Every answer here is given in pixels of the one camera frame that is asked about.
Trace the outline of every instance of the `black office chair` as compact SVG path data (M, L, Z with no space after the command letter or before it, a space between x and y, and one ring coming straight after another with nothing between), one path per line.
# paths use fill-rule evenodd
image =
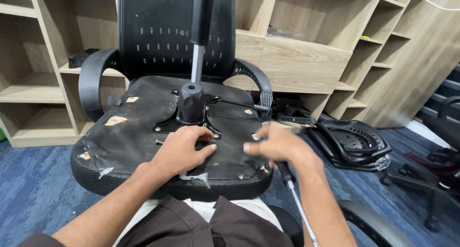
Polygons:
M398 229L366 206L348 200L337 202L345 219L356 225L379 247L413 247L414 245ZM304 246L302 226L286 210L268 206L280 222L283 232L292 240L294 247Z
M460 149L460 124L449 121L447 114L453 103L460 103L460 97L449 97L440 106L437 118L426 116L423 124L440 138L445 140L455 149ZM400 174L386 172L380 182L384 185L391 183L409 186L428 194L428 217L425 219L425 227L433 232L440 231L438 217L446 205L451 205L460 210L460 203L455 198L460 194L460 155L457 151L442 149L430 153L428 161L413 158L419 164L425 166L438 178L433 179L420 172L414 166L405 164L398 170Z
M248 156L242 150L244 142L255 141L253 133L270 109L270 82L255 65L235 58L234 0L214 0L202 79L189 83L194 57L194 44L190 42L192 3L193 0L119 0L119 48L90 55L80 73L81 103L95 121L75 144L71 157L75 179L84 188L100 195L110 193L139 164L153 158L161 146L155 142L164 141L169 132L180 126L192 124L215 133L213 144L217 144L217 151L187 174L207 173L207 181L175 176L152 198L171 194L195 201L216 201L220 195L229 200L251 199L270 185L268 160ZM131 82L123 97L104 113L99 86L107 68L120 71ZM248 92L222 84L239 74L249 76L258 86L260 106L254 105ZM197 101L193 95L199 87L204 96ZM198 110L198 122L187 123L186 115L190 113L182 113L177 107L200 104L206 109Z

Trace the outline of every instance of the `person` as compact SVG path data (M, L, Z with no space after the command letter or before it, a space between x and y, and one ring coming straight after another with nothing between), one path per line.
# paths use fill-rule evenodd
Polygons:
M285 160L296 170L302 206L320 246L356 246L351 230L329 188L323 162L309 145L301 138L278 126L263 126L257 135L259 137L268 136L268 139L260 143L245 143L243 145L244 152L248 155L268 157L270 167L274 166L276 160ZM150 162L139 165L135 173L117 189L78 215L52 237L35 234L27 238L20 246L112 246L154 191L173 176L202 164L206 157L216 151L217 146L215 144L208 145L199 151L195 150L197 140L207 141L213 137L214 135L210 130L198 126L185 126L174 133L170 133L154 158ZM186 227L187 230L171 233L175 230L174 221L180 220L177 219L178 214L184 212L185 207L188 206L183 204L183 201L174 200L172 197L168 201L173 201L174 205L169 207L168 204L158 205L133 226L128 234L118 242L118 245L130 246L125 243L136 242L132 246L234 246L235 242L239 242L238 246L256 246L258 239L260 239L259 235L262 235L262 238L265 237L265 246L292 246L292 243L287 242L280 244L286 240L287 235L273 227L267 220L258 218L257 215L248 211L245 211L244 216L240 215L234 224L216 228L213 225L212 230L205 221L193 222L193 213L187 211L188 216L185 216L180 222L182 224L185 222L188 226L190 223L200 224L203 227L198 230L196 230L198 227L194 227L193 232L188 230L192 227ZM231 210L240 212L238 209L240 207L233 209L233 206L230 203L220 211L217 211L219 209L217 207L213 217L219 213L219 222L225 223L225 220L232 220L236 213L231 213ZM174 207L181 209L181 211L174 210ZM145 228L151 222L149 219L158 216L164 216L161 225L153 224L150 225L150 228ZM257 222L252 223L249 219L257 220ZM263 229L251 228L252 225L255 225L254 227L262 226ZM155 236L144 235L152 230L160 230L160 232ZM248 230L253 230L253 233L248 234ZM206 242L204 238L201 238L200 232L208 236L212 234L213 242L211 244ZM311 239L305 230L304 237L305 245L312 246Z

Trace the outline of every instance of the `screwdriver handle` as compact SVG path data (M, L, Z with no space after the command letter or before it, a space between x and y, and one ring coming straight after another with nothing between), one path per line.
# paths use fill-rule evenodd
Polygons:
M288 163L286 161L277 161L275 162L276 166L280 170L281 177L283 178L284 183L286 184L288 181L292 181L292 183L296 182L294 174L292 174L291 170L289 169Z

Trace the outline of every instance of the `blue carpet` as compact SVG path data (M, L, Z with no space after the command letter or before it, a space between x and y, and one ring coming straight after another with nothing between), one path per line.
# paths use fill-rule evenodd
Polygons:
M412 162L404 154L424 157L439 146L408 129L381 131L393 147L396 171ZM324 159L307 137L304 139ZM53 234L101 199L83 189L72 176L69 156L72 146L11 148L0 143L0 246L15 246L34 232ZM450 247L460 242L460 215L447 211L441 219L442 231L432 233L423 227L426 201L423 195L398 186L379 183L380 174L339 170L325 162L325 171L337 200L353 200L376 211L397 227L417 247ZM261 195L268 205L282 207L298 221L300 215L278 173L270 188ZM358 245L376 246L354 225Z

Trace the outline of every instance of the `chair seat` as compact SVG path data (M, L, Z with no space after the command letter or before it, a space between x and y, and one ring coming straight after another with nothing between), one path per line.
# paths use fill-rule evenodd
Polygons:
M152 132L155 124L174 114L178 96L172 90L180 90L187 79L162 76L144 76L130 85L121 98L119 106L113 106L78 141L72 151L72 171L84 188L106 195L118 187L135 171L139 164L152 160L164 141L166 133ZM249 93L238 88L202 82L206 94L220 96L235 102L253 104ZM126 102L129 97L138 97L135 102ZM202 180L171 179L152 198L167 194L177 199L192 198L195 201L216 201L223 195L227 199L250 199L262 194L270 185L272 172L268 160L248 156L242 150L244 142L255 141L252 133L260 127L256 111L227 103L210 104L210 123L222 133L222 138L212 140L217 150L203 165L187 175L208 173L210 189ZM110 126L112 116L124 117L127 121ZM205 143L197 143L197 149ZM88 152L90 159L80 155ZM112 172L101 179L99 173L106 168Z
M460 149L460 124L426 115L423 117L423 125L455 149Z

